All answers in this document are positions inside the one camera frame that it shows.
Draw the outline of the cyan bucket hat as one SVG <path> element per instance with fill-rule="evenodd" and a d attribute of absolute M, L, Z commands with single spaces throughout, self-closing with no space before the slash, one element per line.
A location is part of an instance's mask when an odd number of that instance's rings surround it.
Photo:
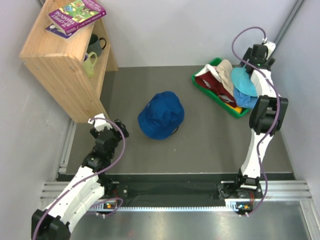
<path fill-rule="evenodd" d="M 231 81 L 241 93 L 250 97 L 258 96 L 255 85 L 244 67 L 235 67 L 231 71 Z"/>

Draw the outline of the beige bucket hat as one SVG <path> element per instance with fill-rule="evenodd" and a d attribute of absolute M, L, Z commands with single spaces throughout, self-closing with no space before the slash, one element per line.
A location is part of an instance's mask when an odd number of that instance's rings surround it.
<path fill-rule="evenodd" d="M 227 59 L 223 59 L 216 67 L 216 71 L 221 79 L 224 89 L 233 96 L 234 84 L 231 79 L 232 70 L 232 64 Z"/>

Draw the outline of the dark blue bucket hat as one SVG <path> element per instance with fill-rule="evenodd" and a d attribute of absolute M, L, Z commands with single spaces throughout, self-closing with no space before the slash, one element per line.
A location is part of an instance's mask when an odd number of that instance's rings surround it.
<path fill-rule="evenodd" d="M 183 123 L 184 118 L 185 110 L 178 96 L 172 91 L 164 91 L 154 95 L 137 120 L 140 130 L 148 138 L 164 140 Z"/>

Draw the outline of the medium blue bucket hat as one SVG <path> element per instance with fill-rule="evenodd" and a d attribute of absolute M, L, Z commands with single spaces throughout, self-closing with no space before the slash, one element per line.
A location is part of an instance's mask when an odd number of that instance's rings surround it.
<path fill-rule="evenodd" d="M 233 89 L 233 97 L 238 107 L 253 109 L 258 101 L 257 97 L 246 95 L 237 88 Z"/>

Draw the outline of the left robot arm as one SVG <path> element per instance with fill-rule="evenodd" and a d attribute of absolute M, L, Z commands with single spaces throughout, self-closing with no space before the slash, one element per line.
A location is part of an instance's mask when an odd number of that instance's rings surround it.
<path fill-rule="evenodd" d="M 37 209 L 31 217 L 31 239 L 68 240 L 71 234 L 91 207 L 100 198 L 109 198 L 114 191 L 106 171 L 122 158 L 117 158 L 115 150 L 119 143 L 125 143 L 129 133 L 119 120 L 111 121 L 103 114 L 88 120 L 93 127 L 90 134 L 95 144 L 84 158 L 77 173 L 58 195 L 43 210 Z"/>

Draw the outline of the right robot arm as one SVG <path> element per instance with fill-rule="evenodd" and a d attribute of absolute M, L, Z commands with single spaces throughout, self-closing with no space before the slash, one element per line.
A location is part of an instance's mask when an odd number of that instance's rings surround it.
<path fill-rule="evenodd" d="M 267 147 L 280 130 L 289 104 L 287 98 L 280 97 L 273 89 L 271 66 L 275 59 L 271 55 L 275 48 L 275 43 L 266 41 L 255 44 L 243 56 L 242 65 L 258 99 L 249 117 L 251 140 L 247 156 L 233 185 L 233 192 L 239 198 L 245 198 L 259 187 Z"/>

